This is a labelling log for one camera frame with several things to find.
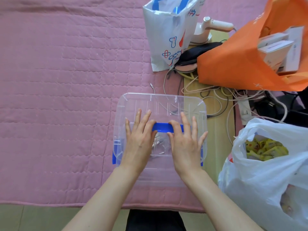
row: floor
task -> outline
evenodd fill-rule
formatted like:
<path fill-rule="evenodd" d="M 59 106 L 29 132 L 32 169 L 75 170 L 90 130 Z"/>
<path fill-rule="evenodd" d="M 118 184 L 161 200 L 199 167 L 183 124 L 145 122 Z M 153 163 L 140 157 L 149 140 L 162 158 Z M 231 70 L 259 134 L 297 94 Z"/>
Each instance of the floor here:
<path fill-rule="evenodd" d="M 0 231 L 60 231 L 80 208 L 0 205 Z M 121 210 L 113 231 L 125 230 L 129 210 Z M 206 214 L 180 213 L 188 231 L 214 231 Z"/>

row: clear plastic storage box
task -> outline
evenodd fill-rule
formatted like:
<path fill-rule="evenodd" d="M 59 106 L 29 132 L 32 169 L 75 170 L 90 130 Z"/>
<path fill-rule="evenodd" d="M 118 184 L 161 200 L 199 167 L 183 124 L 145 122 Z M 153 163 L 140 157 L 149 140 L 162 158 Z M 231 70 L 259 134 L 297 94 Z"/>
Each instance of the clear plastic storage box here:
<path fill-rule="evenodd" d="M 150 119 L 156 120 L 158 127 L 168 127 L 167 125 L 170 120 L 176 120 L 182 124 L 180 113 L 184 112 L 190 124 L 192 117 L 196 117 L 198 137 L 207 131 L 205 103 L 198 97 L 126 93 L 120 97 L 115 115 L 112 163 L 117 166 L 121 163 L 126 146 L 125 118 L 128 118 L 132 128 L 135 115 L 139 108 L 142 110 L 141 118 L 150 109 L 152 111 Z M 184 186 L 174 169 L 170 140 L 166 132 L 164 129 L 158 130 L 148 164 L 139 176 L 136 184 L 149 186 Z M 206 149 L 205 141 L 200 152 L 201 164 L 206 157 Z"/>

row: pink quilted mattress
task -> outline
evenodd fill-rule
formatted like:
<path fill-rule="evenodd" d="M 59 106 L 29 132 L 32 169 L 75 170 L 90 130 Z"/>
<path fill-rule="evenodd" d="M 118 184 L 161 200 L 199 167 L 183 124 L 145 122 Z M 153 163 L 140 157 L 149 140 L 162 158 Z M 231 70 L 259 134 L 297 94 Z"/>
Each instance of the pink quilted mattress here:
<path fill-rule="evenodd" d="M 118 98 L 163 93 L 148 1 L 0 0 L 0 203 L 82 206 L 111 174 Z M 207 0 L 203 15 L 241 27 L 265 1 Z M 123 207 L 203 211 L 186 188 L 134 188 Z"/>

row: wooden table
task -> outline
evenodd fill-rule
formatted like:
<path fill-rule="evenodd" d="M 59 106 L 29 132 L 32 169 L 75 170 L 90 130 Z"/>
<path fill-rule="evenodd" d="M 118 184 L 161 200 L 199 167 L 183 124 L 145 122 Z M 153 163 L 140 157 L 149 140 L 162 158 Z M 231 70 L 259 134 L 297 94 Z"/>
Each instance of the wooden table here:
<path fill-rule="evenodd" d="M 229 38 L 228 33 L 213 31 L 212 42 L 219 42 Z M 186 86 L 190 79 L 184 79 L 184 86 Z M 200 84 L 198 81 L 194 81 L 189 87 L 188 90 L 196 90 L 200 88 L 208 87 L 209 85 Z M 220 90 L 216 90 L 217 94 L 220 97 L 224 97 Z M 195 96 L 202 99 L 200 93 L 186 94 L 185 96 Z M 215 96 L 214 92 L 211 91 L 209 96 Z M 220 100 L 222 104 L 222 110 L 225 108 L 227 101 Z M 218 101 L 214 98 L 205 98 L 204 102 L 206 104 L 207 114 L 213 114 L 217 112 L 220 108 Z M 230 154 L 232 149 L 232 144 L 230 143 L 227 135 L 227 115 L 233 106 L 233 102 L 229 101 L 226 111 L 218 117 L 209 118 L 207 120 L 208 127 L 208 137 L 207 137 L 207 156 L 203 163 L 203 169 L 210 175 L 214 182 L 217 182 L 218 174 L 222 169 L 222 166 Z M 234 115 L 233 111 L 230 112 L 228 120 L 228 130 L 230 137 L 235 135 L 235 124 L 234 124 Z"/>

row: orange shopping bag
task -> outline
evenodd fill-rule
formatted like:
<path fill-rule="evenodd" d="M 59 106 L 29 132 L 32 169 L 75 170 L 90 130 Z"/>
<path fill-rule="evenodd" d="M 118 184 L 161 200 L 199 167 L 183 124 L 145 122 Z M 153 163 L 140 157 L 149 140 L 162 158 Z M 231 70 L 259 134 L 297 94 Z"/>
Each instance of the orange shopping bag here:
<path fill-rule="evenodd" d="M 258 54 L 258 39 L 304 26 L 297 72 L 279 76 Z M 308 1 L 268 0 L 264 13 L 198 57 L 199 82 L 248 90 L 302 91 L 308 86 Z"/>

